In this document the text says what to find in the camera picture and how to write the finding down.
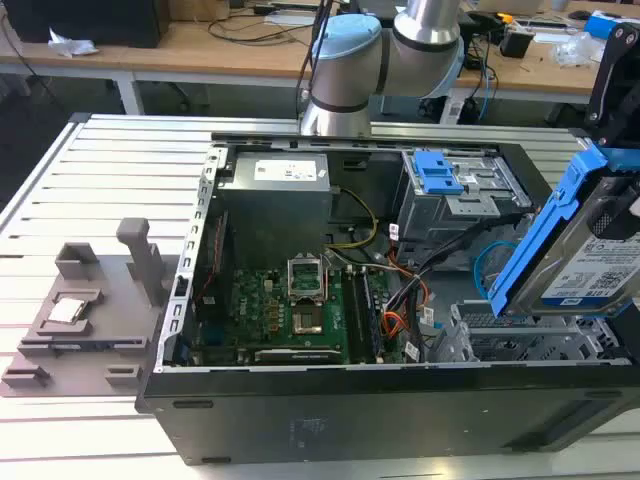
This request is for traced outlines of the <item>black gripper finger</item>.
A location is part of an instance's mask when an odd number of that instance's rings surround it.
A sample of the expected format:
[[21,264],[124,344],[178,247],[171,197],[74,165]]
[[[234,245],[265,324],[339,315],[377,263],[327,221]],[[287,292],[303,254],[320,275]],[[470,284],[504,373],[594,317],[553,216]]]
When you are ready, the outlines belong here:
[[589,182],[595,195],[589,229],[594,236],[633,236],[639,232],[639,217],[631,207],[639,199],[639,174],[626,173],[597,177]]
[[639,25],[618,23],[606,42],[585,114],[591,139],[606,148],[639,148]]

